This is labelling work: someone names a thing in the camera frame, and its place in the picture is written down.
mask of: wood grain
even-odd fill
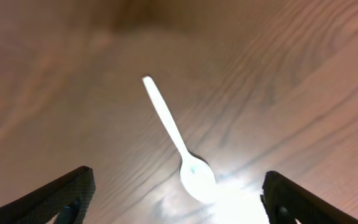
[[[184,191],[146,73],[236,200]],[[358,218],[358,1],[0,0],[0,206],[81,165],[86,223],[263,223],[272,169]]]

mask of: white plastic spoon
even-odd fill
[[[216,196],[214,173],[207,163],[192,156],[187,150],[167,104],[153,79],[149,76],[143,77],[143,83],[162,124],[181,155],[180,180],[183,186],[192,197],[200,202],[213,202]]]

